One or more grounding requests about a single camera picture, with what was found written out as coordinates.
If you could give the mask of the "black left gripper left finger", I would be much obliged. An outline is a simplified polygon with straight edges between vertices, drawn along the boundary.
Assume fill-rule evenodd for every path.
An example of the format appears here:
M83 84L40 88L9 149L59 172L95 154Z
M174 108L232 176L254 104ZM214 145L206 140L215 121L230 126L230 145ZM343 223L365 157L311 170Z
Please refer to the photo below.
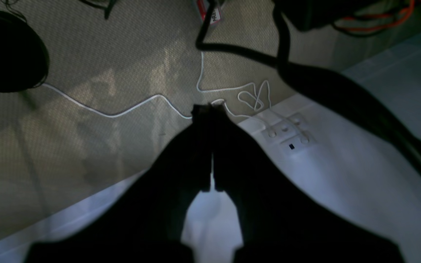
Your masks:
M194 105L192 124L99 218L60 241L33 244L26 263L193 263L182 244L187 210L209 190L212 107Z

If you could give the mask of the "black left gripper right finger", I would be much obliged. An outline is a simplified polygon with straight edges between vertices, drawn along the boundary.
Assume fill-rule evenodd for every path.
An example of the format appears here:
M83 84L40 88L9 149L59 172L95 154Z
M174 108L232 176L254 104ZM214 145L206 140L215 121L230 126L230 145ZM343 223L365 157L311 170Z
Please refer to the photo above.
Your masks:
M235 263L403 263L398 245L316 203L259 144L211 107L216 187L238 212Z

